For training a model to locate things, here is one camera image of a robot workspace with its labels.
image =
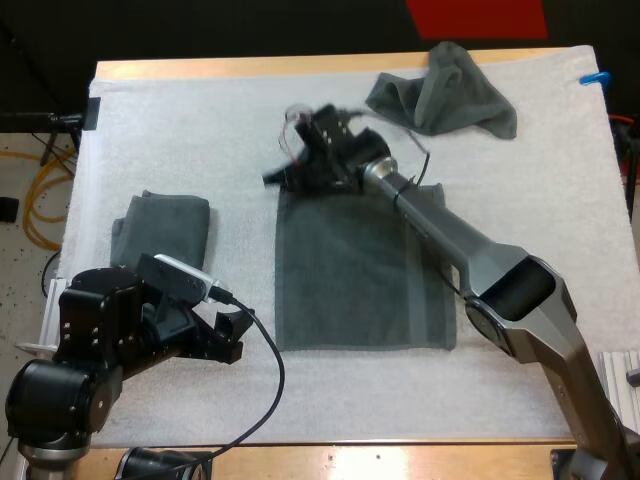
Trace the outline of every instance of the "silver cylinder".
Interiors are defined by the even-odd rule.
[[[398,171],[398,162],[393,157],[384,157],[370,162],[364,170],[365,188],[375,189],[380,186],[380,182],[390,173]]]

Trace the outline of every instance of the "red object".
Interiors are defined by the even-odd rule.
[[[423,39],[546,39],[542,0],[406,0]]]
[[[615,120],[617,122],[626,123],[627,125],[633,125],[633,118],[627,117],[626,115],[609,115],[610,120]]]

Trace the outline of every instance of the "floor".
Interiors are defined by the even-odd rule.
[[[57,145],[69,147],[69,138],[62,136]],[[30,134],[0,134],[0,151],[19,151],[41,155],[44,147]],[[0,157],[0,196],[21,200],[18,219],[22,217],[22,199],[38,171],[33,160]],[[70,183],[51,189],[37,202],[45,215],[59,215],[69,202]],[[640,261],[640,190],[636,195],[636,215],[633,225],[636,250]],[[61,242],[64,225],[45,225],[41,231],[49,239]],[[52,251],[33,245],[25,236],[21,223],[0,224],[0,399],[4,399],[16,372],[30,356],[15,349],[16,342],[37,342],[46,299],[41,291],[41,274]],[[55,272],[55,262],[48,277]],[[0,415],[0,451],[8,437],[6,418]],[[0,466],[0,478],[10,478],[15,464],[15,442]]]

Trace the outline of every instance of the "folded gray towel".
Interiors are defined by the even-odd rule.
[[[134,270],[143,253],[164,253],[201,269],[209,215],[209,202],[203,198],[145,190],[131,198],[127,216],[113,222],[111,265]]]
[[[515,109],[453,42],[431,50],[424,78],[381,73],[366,102],[379,115],[425,135],[477,125],[498,138],[516,137]]]
[[[424,194],[444,202],[440,185]],[[388,199],[283,191],[277,222],[278,348],[454,348],[453,294],[433,268],[443,266]]]

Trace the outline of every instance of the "blue clip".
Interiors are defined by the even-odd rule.
[[[602,89],[606,90],[611,83],[611,74],[609,72],[598,72],[580,78],[580,85],[591,85],[592,83],[599,83],[602,85]]]

